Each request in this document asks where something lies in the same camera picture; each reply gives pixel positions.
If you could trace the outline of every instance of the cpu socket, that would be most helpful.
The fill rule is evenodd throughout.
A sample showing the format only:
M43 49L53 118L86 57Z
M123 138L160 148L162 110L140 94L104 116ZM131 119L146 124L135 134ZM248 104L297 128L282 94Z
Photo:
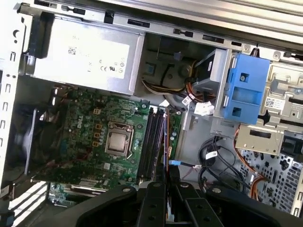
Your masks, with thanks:
M109 122L105 152L115 156L130 157L133 131L131 125Z

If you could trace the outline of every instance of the blue drive bracket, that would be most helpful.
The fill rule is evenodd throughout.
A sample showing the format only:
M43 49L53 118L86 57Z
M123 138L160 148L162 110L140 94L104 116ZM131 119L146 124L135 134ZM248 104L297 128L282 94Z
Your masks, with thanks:
M230 69L227 83L228 103L224 118L256 124L263 99L270 60L245 54L236 56L236 67Z

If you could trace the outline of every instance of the perforated metal panel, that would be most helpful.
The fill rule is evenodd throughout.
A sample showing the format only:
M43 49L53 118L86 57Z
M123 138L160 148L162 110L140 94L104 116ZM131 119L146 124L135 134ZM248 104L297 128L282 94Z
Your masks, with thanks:
M241 152L251 166L270 179L270 182L258 184L262 202L298 217L303 200L302 164L283 154L273 156L248 150ZM251 185L252 172L244 165L241 165L240 171Z

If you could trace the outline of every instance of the green circuit board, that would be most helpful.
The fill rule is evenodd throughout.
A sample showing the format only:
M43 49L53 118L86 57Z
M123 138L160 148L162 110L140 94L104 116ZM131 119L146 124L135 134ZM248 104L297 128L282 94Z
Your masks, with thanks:
M180 135L182 115L180 112L178 113L170 113L169 115L169 159L174 159L177 146L178 139Z
M134 185L149 106L79 90L68 99L58 167L35 179L105 190Z
M49 193L48 193L48 200L55 204L64 207L72 207L77 204L75 201L68 200L69 194L65 191L65 185L60 183L51 183Z

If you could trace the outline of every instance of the cooling fan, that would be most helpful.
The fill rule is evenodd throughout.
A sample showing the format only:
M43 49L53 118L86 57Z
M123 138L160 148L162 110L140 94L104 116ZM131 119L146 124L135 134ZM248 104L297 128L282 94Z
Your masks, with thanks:
M56 155L63 129L62 111L54 106L15 106L7 165L25 164L25 174L45 166Z

